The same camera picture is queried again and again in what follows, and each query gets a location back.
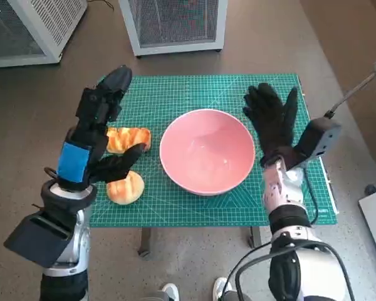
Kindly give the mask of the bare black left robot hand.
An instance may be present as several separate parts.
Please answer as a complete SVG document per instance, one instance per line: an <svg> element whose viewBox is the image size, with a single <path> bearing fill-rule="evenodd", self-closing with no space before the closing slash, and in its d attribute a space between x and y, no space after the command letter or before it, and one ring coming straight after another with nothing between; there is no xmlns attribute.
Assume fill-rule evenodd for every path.
<svg viewBox="0 0 376 301"><path fill-rule="evenodd" d="M120 102L132 81L132 71L122 65L93 88L85 88L76 110L77 124L67 132L56 172L60 187L82 191L95 182L125 179L148 143L139 139L122 155L103 157L109 143L107 123L116 121Z"/></svg>

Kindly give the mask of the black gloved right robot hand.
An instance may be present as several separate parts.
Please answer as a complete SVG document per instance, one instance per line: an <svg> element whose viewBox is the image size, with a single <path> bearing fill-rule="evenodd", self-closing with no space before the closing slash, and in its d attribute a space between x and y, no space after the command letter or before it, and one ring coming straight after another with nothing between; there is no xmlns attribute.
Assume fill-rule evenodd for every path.
<svg viewBox="0 0 376 301"><path fill-rule="evenodd" d="M263 151L261 165L273 164L278 159L284 160L287 169L298 165L300 155L292 146L298 111L297 88L292 88L286 102L282 102L270 84L260 83L248 87L244 101L243 112L251 121Z"/></svg>

